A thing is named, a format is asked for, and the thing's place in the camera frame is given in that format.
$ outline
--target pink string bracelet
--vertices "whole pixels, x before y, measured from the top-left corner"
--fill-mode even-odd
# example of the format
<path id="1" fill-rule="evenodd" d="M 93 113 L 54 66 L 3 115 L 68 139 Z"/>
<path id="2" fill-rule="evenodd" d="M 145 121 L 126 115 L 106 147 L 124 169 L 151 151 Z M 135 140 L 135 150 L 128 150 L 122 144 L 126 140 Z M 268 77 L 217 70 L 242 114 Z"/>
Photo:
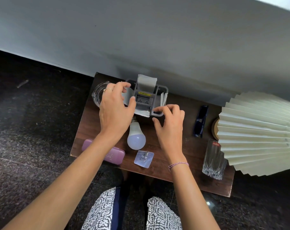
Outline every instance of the pink string bracelet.
<path id="1" fill-rule="evenodd" d="M 170 171 L 171 168 L 173 168 L 175 165 L 178 165 L 178 164 L 186 164 L 186 165 L 189 166 L 189 164 L 187 162 L 177 162 L 177 163 L 169 165 L 168 166 L 168 170 Z"/>

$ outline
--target left hand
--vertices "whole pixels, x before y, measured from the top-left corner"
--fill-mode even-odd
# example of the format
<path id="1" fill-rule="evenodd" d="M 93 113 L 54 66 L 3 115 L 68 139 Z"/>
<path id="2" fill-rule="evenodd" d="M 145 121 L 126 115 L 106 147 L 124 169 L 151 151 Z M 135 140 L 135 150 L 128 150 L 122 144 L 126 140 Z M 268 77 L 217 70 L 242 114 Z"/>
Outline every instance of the left hand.
<path id="1" fill-rule="evenodd" d="M 130 86 L 130 83 L 122 81 L 117 84 L 110 83 L 107 88 L 111 89 L 106 89 L 102 95 L 99 111 L 101 134 L 113 139 L 115 144 L 127 131 L 134 115 L 135 97 L 132 96 L 128 107 L 125 107 L 121 95 L 122 92 L 127 92 L 125 87 Z"/>

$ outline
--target pink eyeglass case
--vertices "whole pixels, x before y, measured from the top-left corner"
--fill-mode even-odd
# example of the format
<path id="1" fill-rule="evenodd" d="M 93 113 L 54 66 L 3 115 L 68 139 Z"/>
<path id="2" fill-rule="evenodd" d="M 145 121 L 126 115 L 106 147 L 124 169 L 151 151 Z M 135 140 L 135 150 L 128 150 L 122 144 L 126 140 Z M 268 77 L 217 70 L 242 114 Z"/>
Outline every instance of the pink eyeglass case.
<path id="1" fill-rule="evenodd" d="M 82 145 L 82 151 L 86 150 L 87 147 L 92 142 L 93 142 L 92 139 L 86 139 Z M 123 162 L 124 156 L 125 156 L 124 150 L 117 147 L 113 147 L 105 156 L 104 161 L 110 162 L 115 165 L 120 165 Z"/>

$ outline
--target black speckled floor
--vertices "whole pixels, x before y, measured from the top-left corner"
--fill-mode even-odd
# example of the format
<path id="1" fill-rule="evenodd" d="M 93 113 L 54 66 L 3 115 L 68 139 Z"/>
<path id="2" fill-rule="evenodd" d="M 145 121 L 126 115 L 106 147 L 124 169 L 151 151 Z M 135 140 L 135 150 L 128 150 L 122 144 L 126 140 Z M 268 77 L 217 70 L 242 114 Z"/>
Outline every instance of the black speckled floor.
<path id="1" fill-rule="evenodd" d="M 73 161 L 69 153 L 92 81 L 0 51 L 0 229 Z M 80 229 L 97 197 L 121 179 L 118 169 L 103 164 L 69 229 Z M 156 180 L 153 186 L 178 213 L 172 183 Z M 221 229 L 290 229 L 290 170 L 260 178 L 236 172 L 231 198 L 204 196 L 216 204 Z M 123 229 L 143 226 L 143 204 L 132 190 Z"/>

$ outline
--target hand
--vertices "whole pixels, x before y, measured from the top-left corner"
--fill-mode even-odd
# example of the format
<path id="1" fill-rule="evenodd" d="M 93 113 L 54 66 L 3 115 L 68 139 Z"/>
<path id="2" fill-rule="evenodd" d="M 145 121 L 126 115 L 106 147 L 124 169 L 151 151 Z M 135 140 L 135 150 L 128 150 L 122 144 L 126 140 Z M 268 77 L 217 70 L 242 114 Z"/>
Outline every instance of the hand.
<path id="1" fill-rule="evenodd" d="M 102 95 L 100 104 L 100 125 L 101 134 L 107 135 L 109 139 L 114 140 L 116 144 L 123 134 L 127 131 L 132 117 L 134 115 L 136 101 L 131 97 L 129 106 L 125 107 L 122 92 L 127 92 L 125 87 L 130 87 L 128 82 L 118 82 L 117 84 L 108 84 Z"/>
<path id="2" fill-rule="evenodd" d="M 160 146 L 166 154 L 169 164 L 186 162 L 182 153 L 182 128 L 185 112 L 180 110 L 178 105 L 173 104 L 156 107 L 154 111 L 162 111 L 165 116 L 163 127 L 158 119 L 152 118 L 152 120 Z"/>

